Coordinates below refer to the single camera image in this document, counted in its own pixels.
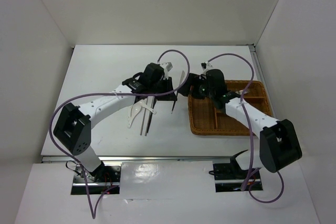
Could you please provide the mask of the silver table knife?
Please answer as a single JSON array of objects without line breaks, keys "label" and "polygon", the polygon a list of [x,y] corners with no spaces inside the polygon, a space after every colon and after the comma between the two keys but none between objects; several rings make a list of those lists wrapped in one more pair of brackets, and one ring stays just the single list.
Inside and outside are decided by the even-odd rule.
[{"label": "silver table knife", "polygon": [[[181,72],[181,76],[180,76],[179,85],[178,85],[177,89],[180,88],[180,86],[181,86],[181,84],[182,84],[182,82],[183,82],[183,80],[184,80],[184,77],[185,77],[185,71],[182,70],[182,72]],[[172,109],[171,109],[171,114],[173,114],[173,111],[174,111],[174,109],[175,109],[175,105],[176,105],[176,102],[177,102],[178,94],[179,94],[178,91],[176,91],[176,100],[174,100],[174,102],[173,102]]]}]

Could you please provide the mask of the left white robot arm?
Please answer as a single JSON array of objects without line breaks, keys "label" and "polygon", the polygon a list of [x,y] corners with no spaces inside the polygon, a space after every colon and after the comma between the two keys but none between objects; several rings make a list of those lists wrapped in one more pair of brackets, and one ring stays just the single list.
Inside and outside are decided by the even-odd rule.
[{"label": "left white robot arm", "polygon": [[124,80],[109,95],[81,104],[66,104],[54,128],[54,136],[86,169],[85,175],[93,182],[110,173],[110,169],[95,154],[91,145],[91,130],[102,120],[123,108],[129,108],[128,127],[141,110],[154,113],[145,102],[147,94],[160,94],[164,101],[176,101],[173,93],[170,62],[150,63],[143,72]]}]

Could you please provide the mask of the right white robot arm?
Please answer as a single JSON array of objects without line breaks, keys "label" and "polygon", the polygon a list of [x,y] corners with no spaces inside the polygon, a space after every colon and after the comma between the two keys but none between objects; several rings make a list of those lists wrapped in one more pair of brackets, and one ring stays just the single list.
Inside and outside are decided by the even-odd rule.
[{"label": "right white robot arm", "polygon": [[302,158],[293,123],[268,116],[250,105],[241,94],[229,90],[221,70],[190,73],[178,92],[184,97],[191,95],[196,99],[210,99],[216,109],[240,122],[258,137],[258,148],[237,154],[236,160],[230,163],[229,172],[233,177],[242,177],[250,167],[265,168],[275,173]]}]

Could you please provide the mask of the grey chopstick right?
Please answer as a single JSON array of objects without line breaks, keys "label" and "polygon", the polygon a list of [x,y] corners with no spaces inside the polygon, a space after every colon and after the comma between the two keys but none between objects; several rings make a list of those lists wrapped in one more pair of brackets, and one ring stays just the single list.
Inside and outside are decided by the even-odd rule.
[{"label": "grey chopstick right", "polygon": [[[154,97],[148,98],[148,106],[153,109]],[[145,124],[144,124],[144,136],[147,136],[150,124],[150,116],[152,115],[152,111],[146,110]]]}]

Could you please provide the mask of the white ceramic spoon upper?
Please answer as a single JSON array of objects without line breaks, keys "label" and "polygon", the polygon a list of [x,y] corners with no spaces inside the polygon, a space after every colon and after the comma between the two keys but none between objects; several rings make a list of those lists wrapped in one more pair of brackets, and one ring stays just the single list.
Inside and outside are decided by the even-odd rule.
[{"label": "white ceramic spoon upper", "polygon": [[140,108],[145,108],[146,110],[150,111],[153,114],[156,114],[157,112],[151,108],[150,106],[147,105],[147,103],[143,100],[139,101],[136,103]]}]

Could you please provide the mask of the brown wicker cutlery tray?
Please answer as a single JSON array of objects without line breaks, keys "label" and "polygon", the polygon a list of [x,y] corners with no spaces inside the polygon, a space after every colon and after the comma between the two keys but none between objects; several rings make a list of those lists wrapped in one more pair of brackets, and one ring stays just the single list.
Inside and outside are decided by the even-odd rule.
[{"label": "brown wicker cutlery tray", "polygon": [[[262,82],[253,81],[244,99],[264,114],[272,116],[266,89]],[[188,96],[191,132],[195,135],[248,136],[249,130],[237,120],[217,110],[208,99]]]}]

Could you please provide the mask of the white ceramic spoon left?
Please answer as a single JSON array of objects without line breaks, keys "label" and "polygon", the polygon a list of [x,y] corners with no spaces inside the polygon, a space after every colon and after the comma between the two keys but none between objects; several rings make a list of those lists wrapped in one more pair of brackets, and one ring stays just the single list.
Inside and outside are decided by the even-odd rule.
[{"label": "white ceramic spoon left", "polygon": [[133,105],[128,107],[128,117],[127,117],[128,122],[131,122],[132,119],[133,119]]}]

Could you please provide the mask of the aluminium rail right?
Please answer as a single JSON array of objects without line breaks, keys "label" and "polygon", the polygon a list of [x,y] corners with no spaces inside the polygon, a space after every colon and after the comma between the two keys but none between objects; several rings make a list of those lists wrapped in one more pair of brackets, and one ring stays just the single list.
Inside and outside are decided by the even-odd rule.
[{"label": "aluminium rail right", "polygon": [[257,55],[257,51],[256,51],[256,47],[253,44],[248,44],[248,48],[250,51],[250,55],[253,61],[253,65],[254,65],[254,69],[256,72],[256,76],[258,81],[262,82],[263,84],[265,84],[265,79],[264,79],[264,75],[261,69],[261,65],[260,65],[260,61],[258,59],[258,55]]}]

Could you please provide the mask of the aluminium rail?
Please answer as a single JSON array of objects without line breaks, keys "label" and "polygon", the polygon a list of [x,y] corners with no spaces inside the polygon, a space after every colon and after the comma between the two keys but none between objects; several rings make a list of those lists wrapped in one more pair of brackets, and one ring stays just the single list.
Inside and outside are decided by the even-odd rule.
[{"label": "aluminium rail", "polygon": [[[229,163],[229,156],[100,156],[104,162],[193,162],[193,161],[211,161],[213,163]],[[71,160],[65,156],[43,156],[42,163],[62,163]]]},{"label": "aluminium rail", "polygon": [[250,51],[250,55],[253,61],[253,65],[254,65],[254,69],[256,72],[256,76],[258,81],[262,82],[263,84],[265,84],[265,79],[264,79],[264,75],[261,69],[261,65],[260,65],[260,61],[258,59],[258,55],[257,55],[257,51],[256,51],[256,47],[253,44],[248,44],[248,48]]}]

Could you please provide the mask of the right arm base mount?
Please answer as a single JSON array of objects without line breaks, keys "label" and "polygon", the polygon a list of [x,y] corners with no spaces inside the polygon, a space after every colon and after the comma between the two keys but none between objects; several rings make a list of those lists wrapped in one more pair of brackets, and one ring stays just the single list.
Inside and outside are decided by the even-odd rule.
[{"label": "right arm base mount", "polygon": [[213,169],[208,172],[214,177],[217,193],[239,192],[247,177],[248,170],[242,170],[234,163],[214,163]]}]

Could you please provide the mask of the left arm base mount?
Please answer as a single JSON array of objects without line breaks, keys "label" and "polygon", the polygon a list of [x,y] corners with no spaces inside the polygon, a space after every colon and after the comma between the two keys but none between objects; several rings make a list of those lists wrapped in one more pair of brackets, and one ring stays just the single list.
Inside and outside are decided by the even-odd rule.
[{"label": "left arm base mount", "polygon": [[86,182],[90,195],[102,194],[108,189],[107,194],[116,195],[120,193],[121,164],[105,164],[105,170],[102,173],[89,173],[82,170],[75,161],[67,161],[66,169],[73,172],[71,195],[85,195]]}]

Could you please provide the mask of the aluminium rail front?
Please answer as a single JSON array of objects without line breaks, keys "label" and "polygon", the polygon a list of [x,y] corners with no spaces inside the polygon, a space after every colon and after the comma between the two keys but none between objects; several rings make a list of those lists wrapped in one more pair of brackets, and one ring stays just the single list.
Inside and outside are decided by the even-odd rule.
[{"label": "aluminium rail front", "polygon": [[[229,163],[229,156],[100,156],[104,162],[193,162],[193,161],[211,161],[213,163]],[[65,156],[43,156],[42,163],[62,163],[71,160]]]}]

